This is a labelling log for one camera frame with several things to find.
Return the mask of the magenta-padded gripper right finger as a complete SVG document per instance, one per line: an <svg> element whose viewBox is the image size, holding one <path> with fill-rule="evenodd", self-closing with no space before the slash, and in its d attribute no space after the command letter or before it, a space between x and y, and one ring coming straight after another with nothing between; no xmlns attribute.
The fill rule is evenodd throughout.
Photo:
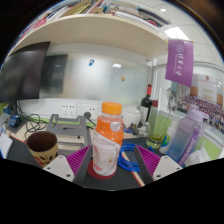
<svg viewBox="0 0 224 224"><path fill-rule="evenodd" d="M134 155L137 159L140 173L145 184L160 180L182 167L169 156L159 156L139 145L135 146Z"/></svg>

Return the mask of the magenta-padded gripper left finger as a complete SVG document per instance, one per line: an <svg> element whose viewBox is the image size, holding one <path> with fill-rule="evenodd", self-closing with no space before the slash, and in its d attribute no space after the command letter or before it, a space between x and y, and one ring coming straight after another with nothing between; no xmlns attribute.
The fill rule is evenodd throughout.
<svg viewBox="0 0 224 224"><path fill-rule="evenodd" d="M68 156L59 155L44 170L82 186L92 153L92 146L89 145Z"/></svg>

